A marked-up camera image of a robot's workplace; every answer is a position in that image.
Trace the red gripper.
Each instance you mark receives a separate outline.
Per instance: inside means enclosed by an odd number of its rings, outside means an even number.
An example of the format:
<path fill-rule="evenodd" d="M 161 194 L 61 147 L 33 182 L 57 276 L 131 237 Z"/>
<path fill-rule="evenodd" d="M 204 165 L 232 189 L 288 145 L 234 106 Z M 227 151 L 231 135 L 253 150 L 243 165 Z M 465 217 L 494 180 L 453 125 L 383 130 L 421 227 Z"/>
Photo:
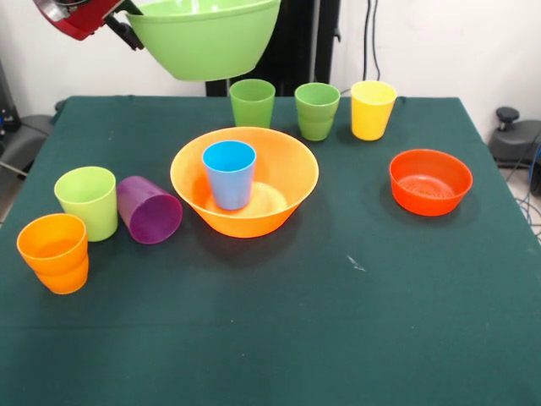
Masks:
<path fill-rule="evenodd" d="M 132 50 L 143 50 L 145 46 L 133 28 L 110 16 L 122 5 L 122 10 L 132 15 L 142 15 L 132 0 L 94 1 L 50 1 L 49 22 L 63 34 L 83 41 L 106 24 Z"/>

